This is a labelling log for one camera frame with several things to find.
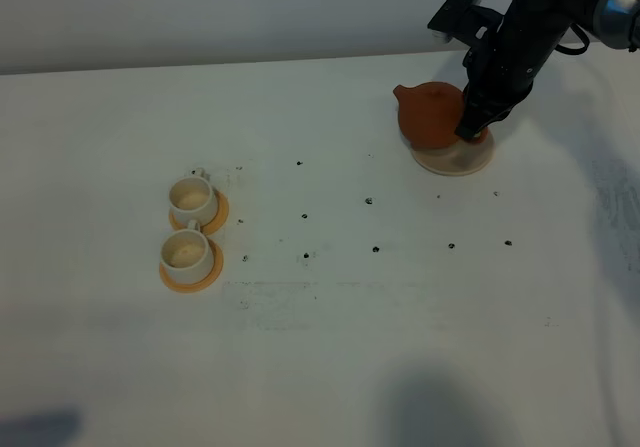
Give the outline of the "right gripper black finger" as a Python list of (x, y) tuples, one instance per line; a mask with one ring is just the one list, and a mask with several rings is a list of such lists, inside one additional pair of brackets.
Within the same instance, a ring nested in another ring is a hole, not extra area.
[(504, 120), (514, 108), (513, 103), (481, 97), (467, 97), (455, 135), (465, 141), (473, 140), (489, 125)]

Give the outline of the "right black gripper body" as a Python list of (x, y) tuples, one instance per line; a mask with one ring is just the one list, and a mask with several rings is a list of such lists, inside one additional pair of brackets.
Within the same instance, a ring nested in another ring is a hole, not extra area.
[(467, 97), (520, 103), (558, 51), (586, 52), (598, 0), (512, 0), (502, 24), (468, 71)]

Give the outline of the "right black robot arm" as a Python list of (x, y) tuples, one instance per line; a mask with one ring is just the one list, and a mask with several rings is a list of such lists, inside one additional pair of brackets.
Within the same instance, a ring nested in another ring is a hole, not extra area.
[(637, 50), (639, 0), (512, 0), (497, 32), (474, 55), (456, 134), (471, 140), (506, 118), (575, 26), (612, 49)]

